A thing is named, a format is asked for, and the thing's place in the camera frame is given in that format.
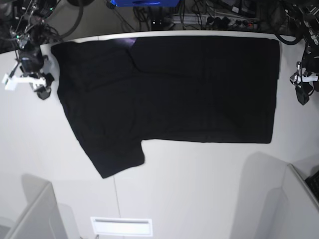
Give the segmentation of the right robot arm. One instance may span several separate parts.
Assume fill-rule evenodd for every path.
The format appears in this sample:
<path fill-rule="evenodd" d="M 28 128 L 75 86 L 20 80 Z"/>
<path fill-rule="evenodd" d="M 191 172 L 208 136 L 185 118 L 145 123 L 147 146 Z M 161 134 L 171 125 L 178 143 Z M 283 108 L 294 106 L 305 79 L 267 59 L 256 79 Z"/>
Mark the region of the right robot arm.
<path fill-rule="evenodd" d="M 9 30 L 10 41 L 16 43 L 15 65 L 6 73 L 2 83 L 8 91 L 16 89 L 18 84 L 27 83 L 37 96 L 45 100 L 51 95 L 51 84 L 54 77 L 49 73 L 51 61 L 42 54 L 40 46 L 46 42 L 60 42 L 72 34 L 78 27 L 84 12 L 84 3 L 77 1 L 79 7 L 77 18 L 72 27 L 64 34 L 52 30 L 47 23 L 60 1 L 26 0 L 27 6 L 20 6 L 21 15 Z"/>

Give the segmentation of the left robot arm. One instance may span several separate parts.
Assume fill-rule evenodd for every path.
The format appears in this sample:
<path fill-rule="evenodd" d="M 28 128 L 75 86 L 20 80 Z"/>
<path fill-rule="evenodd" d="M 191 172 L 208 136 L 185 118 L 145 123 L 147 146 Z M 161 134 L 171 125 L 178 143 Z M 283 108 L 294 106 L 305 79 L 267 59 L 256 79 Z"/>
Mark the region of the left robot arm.
<path fill-rule="evenodd" d="M 275 29 L 273 34 L 285 45 L 296 45 L 301 40 L 305 47 L 296 72 L 290 77 L 297 100 L 305 105 L 314 92 L 319 91 L 319 2 L 317 0 L 282 0 L 286 16 L 296 26 L 295 39 L 285 40 Z"/>

